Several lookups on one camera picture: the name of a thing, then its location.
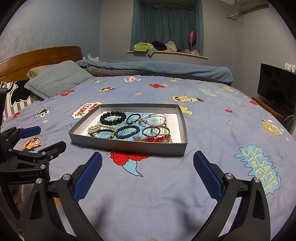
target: textured blue pad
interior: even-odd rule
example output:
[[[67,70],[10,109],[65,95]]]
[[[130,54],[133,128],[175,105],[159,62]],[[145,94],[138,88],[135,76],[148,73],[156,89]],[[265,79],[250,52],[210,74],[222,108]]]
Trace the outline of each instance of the textured blue pad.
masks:
[[[34,126],[34,127],[30,127],[30,128],[21,130],[19,132],[18,137],[20,139],[25,139],[25,138],[32,137],[32,136],[37,136],[40,133],[41,133],[40,126]]]
[[[78,203],[79,200],[84,199],[91,188],[99,170],[102,167],[103,158],[100,153],[96,154],[86,167],[84,172],[75,183],[74,199]]]
[[[211,198],[219,202],[222,197],[221,183],[199,152],[193,156],[193,165]]]

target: window sill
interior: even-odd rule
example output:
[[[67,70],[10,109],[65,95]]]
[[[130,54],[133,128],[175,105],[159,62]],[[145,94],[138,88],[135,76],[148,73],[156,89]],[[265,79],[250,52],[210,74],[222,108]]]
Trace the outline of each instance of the window sill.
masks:
[[[145,53],[145,54],[147,54],[147,52],[142,52],[142,51],[135,51],[135,53]],[[190,56],[190,57],[196,57],[196,58],[208,59],[208,57],[205,57],[205,56],[201,56],[201,55],[193,55],[193,54],[189,54],[189,53],[170,52],[170,51],[158,51],[158,50],[156,50],[156,51],[154,52],[154,54],[156,54],[156,53],[162,53],[162,54],[176,54],[176,55],[186,55],[186,56]]]

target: shallow gray box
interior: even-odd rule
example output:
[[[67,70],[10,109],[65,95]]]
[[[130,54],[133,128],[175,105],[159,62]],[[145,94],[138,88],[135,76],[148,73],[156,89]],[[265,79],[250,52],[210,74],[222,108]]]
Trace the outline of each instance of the shallow gray box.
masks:
[[[104,111],[122,111],[131,113],[164,113],[177,114],[181,143],[136,142],[116,139],[105,139],[80,135],[83,130]],[[122,151],[139,154],[164,156],[183,156],[188,144],[187,131],[183,113],[177,104],[101,104],[82,117],[69,130],[73,144],[94,147],[109,151]]]

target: silver bolt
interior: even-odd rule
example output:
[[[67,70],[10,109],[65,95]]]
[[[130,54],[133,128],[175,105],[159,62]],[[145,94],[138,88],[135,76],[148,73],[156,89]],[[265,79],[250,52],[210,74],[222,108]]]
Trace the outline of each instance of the silver bolt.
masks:
[[[36,183],[37,183],[37,184],[42,183],[42,178],[38,178],[38,179],[36,179]]]
[[[258,178],[258,177],[254,177],[254,181],[257,182],[257,183],[261,182],[260,178]]]
[[[64,176],[63,176],[63,179],[65,180],[65,181],[67,181],[67,180],[69,180],[70,179],[70,174],[65,174]]]
[[[231,173],[226,173],[225,177],[229,180],[231,180],[233,178],[233,175]]]

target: curtain rod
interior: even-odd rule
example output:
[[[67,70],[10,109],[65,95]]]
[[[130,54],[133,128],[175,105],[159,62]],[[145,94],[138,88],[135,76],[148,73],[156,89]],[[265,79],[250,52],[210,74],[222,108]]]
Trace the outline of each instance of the curtain rod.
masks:
[[[144,7],[178,7],[178,6],[167,6],[167,5],[143,5]],[[194,9],[190,7],[179,7],[179,8],[185,8],[185,9]]]

